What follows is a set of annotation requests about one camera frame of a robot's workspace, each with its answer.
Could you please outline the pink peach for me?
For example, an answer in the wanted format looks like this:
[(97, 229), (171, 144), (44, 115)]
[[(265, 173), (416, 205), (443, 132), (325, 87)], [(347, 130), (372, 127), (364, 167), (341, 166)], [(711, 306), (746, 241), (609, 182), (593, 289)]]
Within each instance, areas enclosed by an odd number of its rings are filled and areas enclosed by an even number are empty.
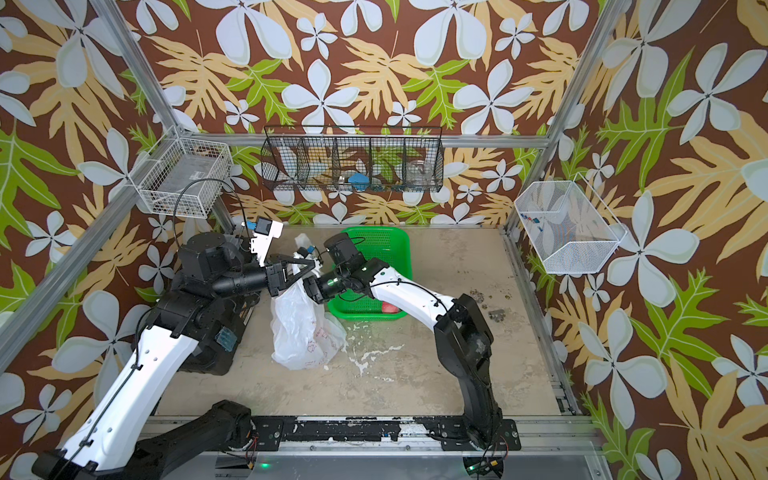
[(400, 309), (390, 303), (383, 302), (381, 305), (381, 311), (386, 315), (394, 315), (400, 312)]

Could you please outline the white plastic bag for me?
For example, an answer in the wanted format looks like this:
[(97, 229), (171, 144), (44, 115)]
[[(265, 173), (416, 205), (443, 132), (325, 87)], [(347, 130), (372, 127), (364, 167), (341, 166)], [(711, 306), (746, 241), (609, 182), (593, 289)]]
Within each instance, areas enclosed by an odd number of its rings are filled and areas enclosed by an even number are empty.
[(272, 359), (289, 370), (324, 367), (347, 346), (340, 321), (297, 281), (271, 300)]

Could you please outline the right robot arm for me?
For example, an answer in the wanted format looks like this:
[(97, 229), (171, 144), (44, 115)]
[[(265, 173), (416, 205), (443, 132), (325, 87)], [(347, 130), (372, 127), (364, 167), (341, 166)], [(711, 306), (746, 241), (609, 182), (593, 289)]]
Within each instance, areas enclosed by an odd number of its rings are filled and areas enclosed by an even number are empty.
[(494, 336), (468, 294), (450, 297), (402, 275), (389, 263), (366, 257), (347, 233), (326, 240), (333, 269), (303, 280), (309, 298), (323, 304), (346, 291), (390, 304), (431, 330), (441, 365), (457, 379), (464, 402), (461, 432), (442, 442), (470, 444), (485, 452), (518, 450), (517, 434), (495, 399), (490, 374)]

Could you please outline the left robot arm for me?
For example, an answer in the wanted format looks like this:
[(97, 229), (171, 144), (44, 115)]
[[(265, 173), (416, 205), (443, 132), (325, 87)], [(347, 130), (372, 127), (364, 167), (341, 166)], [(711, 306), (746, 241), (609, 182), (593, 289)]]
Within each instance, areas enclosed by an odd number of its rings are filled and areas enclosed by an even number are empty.
[(63, 447), (42, 453), (42, 479), (162, 479), (206, 450), (253, 444), (251, 411), (229, 400), (149, 440), (139, 435), (185, 362), (209, 373), (230, 367), (253, 298), (293, 287), (314, 267), (306, 240), (297, 253), (269, 258), (282, 226), (259, 219), (245, 238), (205, 232), (181, 245), (172, 287), (136, 322), (124, 368), (94, 412)]

